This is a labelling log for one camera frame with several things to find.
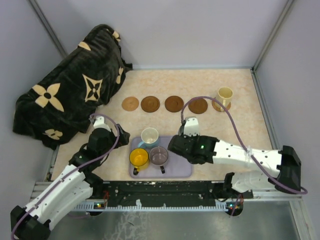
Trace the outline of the dark brown wooden coaster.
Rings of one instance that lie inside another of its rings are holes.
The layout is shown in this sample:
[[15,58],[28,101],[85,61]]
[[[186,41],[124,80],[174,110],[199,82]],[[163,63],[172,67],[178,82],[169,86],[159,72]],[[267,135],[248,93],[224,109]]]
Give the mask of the dark brown wooden coaster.
[[146,96],[142,99],[141,108],[147,113],[154,113],[160,107],[160,100],[155,96]]
[[184,101],[177,95],[169,96],[164,102],[165,108],[171,113],[177,113],[182,110]]
[[199,98],[190,102],[188,108],[194,114],[203,114],[208,109],[208,103],[205,99]]

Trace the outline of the light woven rattan coaster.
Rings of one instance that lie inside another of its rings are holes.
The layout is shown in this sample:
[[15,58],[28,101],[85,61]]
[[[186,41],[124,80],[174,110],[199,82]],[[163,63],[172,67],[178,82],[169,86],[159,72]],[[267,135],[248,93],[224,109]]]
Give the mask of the light woven rattan coaster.
[[[217,98],[218,100],[227,110],[230,110],[231,108],[231,99],[225,99],[225,98]],[[224,112],[224,108],[218,104],[216,101],[212,101],[212,107],[218,111],[218,112]]]
[[121,106],[125,111],[132,112],[138,108],[139,104],[140,102],[136,97],[129,96],[122,101]]

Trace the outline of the cream yellow mug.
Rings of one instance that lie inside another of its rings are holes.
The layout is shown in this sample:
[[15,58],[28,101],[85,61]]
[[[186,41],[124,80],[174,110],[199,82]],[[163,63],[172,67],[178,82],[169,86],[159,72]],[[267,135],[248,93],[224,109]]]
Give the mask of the cream yellow mug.
[[229,110],[231,108],[232,97],[233,91],[231,88],[221,87],[217,92],[216,100]]

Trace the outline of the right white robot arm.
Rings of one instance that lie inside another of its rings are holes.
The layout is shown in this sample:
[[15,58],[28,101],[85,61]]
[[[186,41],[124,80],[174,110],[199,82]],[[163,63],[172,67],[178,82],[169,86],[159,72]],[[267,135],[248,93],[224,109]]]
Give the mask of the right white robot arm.
[[229,198],[271,187],[286,194],[302,194],[302,164],[291,146],[280,150],[243,149],[216,137],[175,135],[167,148],[193,165],[226,164],[247,169],[225,175],[223,192]]

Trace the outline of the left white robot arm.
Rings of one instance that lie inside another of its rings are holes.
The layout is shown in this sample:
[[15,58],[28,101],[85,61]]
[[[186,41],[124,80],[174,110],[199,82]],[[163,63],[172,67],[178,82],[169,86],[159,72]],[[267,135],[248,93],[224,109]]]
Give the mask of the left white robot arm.
[[93,173],[112,150],[129,144],[130,133],[120,124],[117,133],[106,123],[94,127],[88,142],[69,160],[68,165],[39,196],[25,207],[10,213],[11,239],[46,240],[57,223],[78,204],[103,195],[104,181]]

